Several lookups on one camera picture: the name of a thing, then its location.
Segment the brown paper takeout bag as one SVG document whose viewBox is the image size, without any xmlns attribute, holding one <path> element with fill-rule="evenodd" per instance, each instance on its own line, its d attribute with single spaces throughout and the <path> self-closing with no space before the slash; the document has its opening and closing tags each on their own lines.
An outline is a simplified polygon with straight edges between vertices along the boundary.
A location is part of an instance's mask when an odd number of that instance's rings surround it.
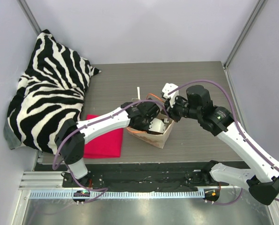
<svg viewBox="0 0 279 225">
<path fill-rule="evenodd" d="M 135 116 L 133 119 L 131 119 L 131 124 L 127 128 L 127 132 L 131 135 L 157 147 L 157 148 L 163 148 L 165 145 L 165 142 L 167 141 L 169 134 L 173 128 L 174 121 L 172 119 L 169 119 L 165 112 L 163 112 L 160 105 L 158 105 L 158 100 L 155 101 L 152 98 L 146 98 L 144 102 L 141 102 L 141 100 L 138 100 L 137 98 L 133 98 L 131 100 L 132 103 L 135 103 L 135 105 L 131 106 L 127 111 L 132 113 L 132 116 Z M 164 121 L 166 125 L 166 130 L 163 134 L 151 132 L 151 131 L 140 131 L 136 130 L 134 128 L 134 123 L 136 119 L 139 118 L 140 112 L 137 109 L 138 104 L 157 104 L 160 108 L 160 113 L 157 115 L 156 118 L 161 119 Z"/>
</svg>

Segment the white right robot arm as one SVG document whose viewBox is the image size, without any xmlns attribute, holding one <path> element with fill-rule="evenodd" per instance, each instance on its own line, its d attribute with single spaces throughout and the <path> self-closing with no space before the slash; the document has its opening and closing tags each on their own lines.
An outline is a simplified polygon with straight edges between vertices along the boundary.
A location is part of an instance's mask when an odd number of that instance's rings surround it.
<svg viewBox="0 0 279 225">
<path fill-rule="evenodd" d="M 165 84 L 162 97 L 170 118 L 175 122 L 181 118 L 196 120 L 204 130 L 231 147 L 249 166 L 248 169 L 238 169 L 211 160 L 200 171 L 203 183 L 235 185 L 247 190 L 261 204 L 270 205 L 279 195 L 279 161 L 244 131 L 228 109 L 213 105 L 209 91 L 202 85 L 188 87 L 186 96 L 179 95 L 175 84 Z"/>
</svg>

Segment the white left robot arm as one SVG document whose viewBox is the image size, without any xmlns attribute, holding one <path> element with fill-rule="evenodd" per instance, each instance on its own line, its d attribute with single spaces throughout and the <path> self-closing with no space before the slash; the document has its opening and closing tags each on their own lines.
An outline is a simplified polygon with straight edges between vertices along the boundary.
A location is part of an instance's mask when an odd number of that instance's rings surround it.
<svg viewBox="0 0 279 225">
<path fill-rule="evenodd" d="M 68 119 L 55 138 L 57 155 L 61 155 L 72 172 L 72 179 L 79 187 L 88 186 L 90 175 L 85 166 L 84 146 L 95 138 L 117 130 L 131 127 L 138 131 L 164 133 L 165 122 L 158 119 L 161 103 L 148 99 L 125 102 L 110 113 L 94 119 L 75 122 Z"/>
</svg>

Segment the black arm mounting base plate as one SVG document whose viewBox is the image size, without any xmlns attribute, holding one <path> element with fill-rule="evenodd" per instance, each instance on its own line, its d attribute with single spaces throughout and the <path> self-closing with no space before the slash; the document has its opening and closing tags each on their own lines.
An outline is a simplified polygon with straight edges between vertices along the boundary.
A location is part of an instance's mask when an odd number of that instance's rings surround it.
<svg viewBox="0 0 279 225">
<path fill-rule="evenodd" d="M 215 181 L 207 170 L 213 162 L 136 162 L 90 163 L 85 160 L 81 172 L 61 164 L 62 187 L 84 186 L 114 192 L 164 192 L 196 190 L 199 186 L 219 188 L 225 185 Z"/>
</svg>

